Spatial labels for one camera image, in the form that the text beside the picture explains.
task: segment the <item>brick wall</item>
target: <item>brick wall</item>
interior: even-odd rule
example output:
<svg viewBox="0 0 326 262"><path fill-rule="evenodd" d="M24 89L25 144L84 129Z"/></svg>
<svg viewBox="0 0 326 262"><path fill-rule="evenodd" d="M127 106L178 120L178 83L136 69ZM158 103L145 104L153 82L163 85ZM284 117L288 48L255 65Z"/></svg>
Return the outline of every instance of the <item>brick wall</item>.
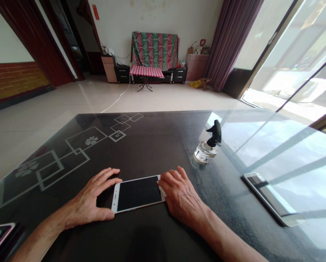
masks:
<svg viewBox="0 0 326 262"><path fill-rule="evenodd" d="M0 64L0 99L50 85L35 62Z"/></svg>

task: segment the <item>black spray nozzle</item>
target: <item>black spray nozzle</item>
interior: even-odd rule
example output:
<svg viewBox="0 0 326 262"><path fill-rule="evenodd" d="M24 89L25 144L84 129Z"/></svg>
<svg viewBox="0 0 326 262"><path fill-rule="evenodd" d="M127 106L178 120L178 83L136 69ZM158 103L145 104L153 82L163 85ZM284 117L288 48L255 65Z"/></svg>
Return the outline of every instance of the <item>black spray nozzle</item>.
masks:
<svg viewBox="0 0 326 262"><path fill-rule="evenodd" d="M221 145L221 126L218 120L214 121L214 125L207 130L207 132L213 133L213 136L207 141L208 146L216 147Z"/></svg>

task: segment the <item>fingernail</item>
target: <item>fingernail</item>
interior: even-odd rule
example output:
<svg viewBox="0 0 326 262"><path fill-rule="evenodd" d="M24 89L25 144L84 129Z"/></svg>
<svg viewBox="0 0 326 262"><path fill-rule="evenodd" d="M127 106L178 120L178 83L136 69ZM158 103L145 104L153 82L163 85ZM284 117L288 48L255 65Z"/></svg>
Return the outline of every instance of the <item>fingernail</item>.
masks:
<svg viewBox="0 0 326 262"><path fill-rule="evenodd" d="M114 218L114 213L109 213L107 215L107 219L110 220L110 219L113 219Z"/></svg>

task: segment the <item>pink checkered tablecloth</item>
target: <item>pink checkered tablecloth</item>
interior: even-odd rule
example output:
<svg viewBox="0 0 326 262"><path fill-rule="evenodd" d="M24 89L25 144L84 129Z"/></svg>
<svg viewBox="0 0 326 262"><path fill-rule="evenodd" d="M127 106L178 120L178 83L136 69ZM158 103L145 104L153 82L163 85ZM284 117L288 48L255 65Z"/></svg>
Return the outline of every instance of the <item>pink checkered tablecloth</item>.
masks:
<svg viewBox="0 0 326 262"><path fill-rule="evenodd" d="M130 75L144 75L144 76L155 76L164 77L163 72L160 68L155 67L143 67L138 65L133 65L130 70Z"/></svg>

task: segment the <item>black cabinet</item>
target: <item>black cabinet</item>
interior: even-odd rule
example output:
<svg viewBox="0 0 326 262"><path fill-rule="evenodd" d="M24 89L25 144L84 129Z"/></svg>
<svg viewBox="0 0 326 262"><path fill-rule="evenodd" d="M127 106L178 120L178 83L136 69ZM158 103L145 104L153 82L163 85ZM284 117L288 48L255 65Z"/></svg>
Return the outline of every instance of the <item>black cabinet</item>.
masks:
<svg viewBox="0 0 326 262"><path fill-rule="evenodd" d="M118 83L129 83L130 82L130 67L117 66L114 67L115 75Z"/></svg>
<svg viewBox="0 0 326 262"><path fill-rule="evenodd" d="M182 82L185 83L187 75L187 68L175 68L173 75L173 83L174 82Z"/></svg>
<svg viewBox="0 0 326 262"><path fill-rule="evenodd" d="M148 82L172 83L173 74L174 74L174 70L163 71L163 76L164 77L159 78L159 77L149 76L148 77ZM143 83L144 82L144 77L141 76L141 75L133 75L133 76L130 76L130 77L131 77L131 80L132 80L133 83Z"/></svg>

